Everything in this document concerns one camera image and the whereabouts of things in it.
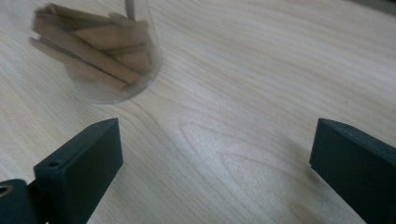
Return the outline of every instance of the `glass cup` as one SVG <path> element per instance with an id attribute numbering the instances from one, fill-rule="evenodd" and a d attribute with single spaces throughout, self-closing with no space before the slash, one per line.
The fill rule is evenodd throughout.
<path id="1" fill-rule="evenodd" d="M 78 96 L 115 104 L 158 75 L 160 46 L 147 0 L 52 1 L 35 10 L 30 43 L 62 63 Z"/>

